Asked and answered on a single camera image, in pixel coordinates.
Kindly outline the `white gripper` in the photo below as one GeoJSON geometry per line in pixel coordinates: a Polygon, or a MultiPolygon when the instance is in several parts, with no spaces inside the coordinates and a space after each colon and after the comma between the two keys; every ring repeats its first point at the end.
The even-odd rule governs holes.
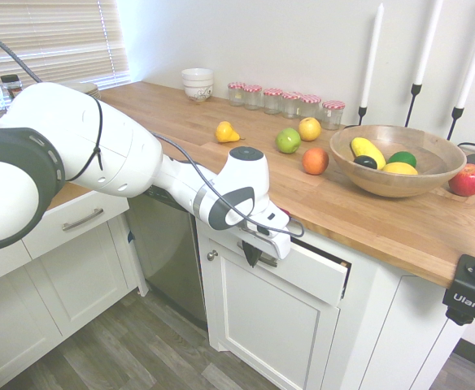
{"type": "Polygon", "coordinates": [[[242,250],[251,267],[255,267],[263,252],[274,258],[283,259],[291,249],[290,236],[285,232],[267,236],[247,227],[237,227],[236,235],[243,240],[242,250]]]}

